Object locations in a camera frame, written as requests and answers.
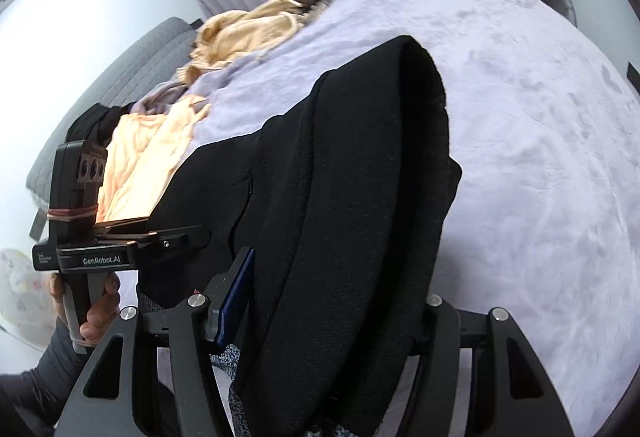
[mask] sleeve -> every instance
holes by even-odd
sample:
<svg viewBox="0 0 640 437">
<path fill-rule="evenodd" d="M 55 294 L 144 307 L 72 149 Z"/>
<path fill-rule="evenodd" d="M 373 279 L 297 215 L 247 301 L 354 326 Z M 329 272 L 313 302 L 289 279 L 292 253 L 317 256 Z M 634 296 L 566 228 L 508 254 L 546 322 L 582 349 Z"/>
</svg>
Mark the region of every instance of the sleeve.
<svg viewBox="0 0 640 437">
<path fill-rule="evenodd" d="M 0 375 L 0 388 L 36 435 L 42 424 L 52 427 L 60 418 L 88 355 L 73 350 L 68 328 L 58 319 L 49 346 L 35 369 Z"/>
</svg>

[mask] bedsheet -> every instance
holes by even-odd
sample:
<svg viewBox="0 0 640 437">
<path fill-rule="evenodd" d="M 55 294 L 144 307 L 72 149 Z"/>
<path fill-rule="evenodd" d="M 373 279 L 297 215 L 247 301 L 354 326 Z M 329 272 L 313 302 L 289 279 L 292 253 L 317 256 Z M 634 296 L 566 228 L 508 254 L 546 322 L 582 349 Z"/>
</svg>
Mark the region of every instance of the bedsheet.
<svg viewBox="0 0 640 437">
<path fill-rule="evenodd" d="M 463 169 L 431 291 L 457 308 L 511 311 L 576 435 L 591 437 L 640 363 L 640 103 L 555 11 L 539 0 L 334 0 L 230 77 L 198 79 L 190 92 L 212 107 L 186 155 L 258 130 L 324 71 L 401 34 L 442 75 Z M 380 435 L 398 427 L 411 380 L 409 365 Z"/>
</svg>

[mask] yellow garment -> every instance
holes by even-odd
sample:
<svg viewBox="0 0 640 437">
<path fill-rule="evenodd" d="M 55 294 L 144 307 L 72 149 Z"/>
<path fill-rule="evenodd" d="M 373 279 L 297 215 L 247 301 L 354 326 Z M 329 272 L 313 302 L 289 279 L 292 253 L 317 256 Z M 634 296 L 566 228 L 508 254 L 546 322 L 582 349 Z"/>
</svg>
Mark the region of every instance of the yellow garment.
<svg viewBox="0 0 640 437">
<path fill-rule="evenodd" d="M 204 72 L 226 67 L 248 52 L 279 45 L 308 20 L 303 8 L 297 0 L 269 0 L 252 11 L 212 16 L 198 30 L 192 61 L 178 68 L 178 77 L 190 85 Z"/>
<path fill-rule="evenodd" d="M 185 96 L 167 114 L 123 115 L 107 147 L 104 182 L 98 193 L 97 222 L 149 216 L 193 138 L 202 96 Z"/>
</svg>

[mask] silver bolt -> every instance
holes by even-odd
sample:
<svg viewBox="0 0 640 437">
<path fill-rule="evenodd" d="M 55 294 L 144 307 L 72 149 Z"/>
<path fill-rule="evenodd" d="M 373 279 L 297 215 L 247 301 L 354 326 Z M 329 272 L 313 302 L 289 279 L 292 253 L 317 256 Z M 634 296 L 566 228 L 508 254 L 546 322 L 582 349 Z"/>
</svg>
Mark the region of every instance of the silver bolt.
<svg viewBox="0 0 640 437">
<path fill-rule="evenodd" d="M 427 305 L 430 307 L 440 307 L 442 305 L 442 298 L 437 294 L 430 294 L 427 296 Z"/>
<path fill-rule="evenodd" d="M 123 320 L 130 320 L 138 313 L 135 307 L 125 307 L 122 311 L 120 311 L 120 317 Z"/>
<path fill-rule="evenodd" d="M 187 303 L 191 307 L 200 307 L 205 302 L 205 300 L 206 300 L 206 298 L 204 297 L 204 295 L 202 295 L 202 294 L 193 294 L 193 295 L 189 296 L 189 299 L 187 300 Z"/>
<path fill-rule="evenodd" d="M 502 307 L 496 307 L 491 311 L 491 314 L 494 316 L 495 320 L 499 322 L 505 322 L 509 319 L 509 313 Z"/>
</svg>

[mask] hand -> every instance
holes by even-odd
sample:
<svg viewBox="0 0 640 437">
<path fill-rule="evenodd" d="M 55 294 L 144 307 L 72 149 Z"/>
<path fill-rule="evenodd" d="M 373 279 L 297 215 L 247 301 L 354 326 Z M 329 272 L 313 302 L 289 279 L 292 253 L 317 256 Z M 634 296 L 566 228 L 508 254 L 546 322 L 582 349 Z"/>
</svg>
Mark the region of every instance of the hand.
<svg viewBox="0 0 640 437">
<path fill-rule="evenodd" d="M 50 274 L 47 279 L 49 294 L 53 299 L 53 306 L 56 314 L 67 325 L 65 307 L 62 303 L 62 296 L 65 293 L 65 284 L 58 273 Z M 104 336 L 104 333 L 111 325 L 111 322 L 120 312 L 120 279 L 115 273 L 109 273 L 104 281 L 104 293 L 91 305 L 86 314 L 86 323 L 80 326 L 80 334 L 86 340 L 82 344 L 94 347 Z"/>
</svg>

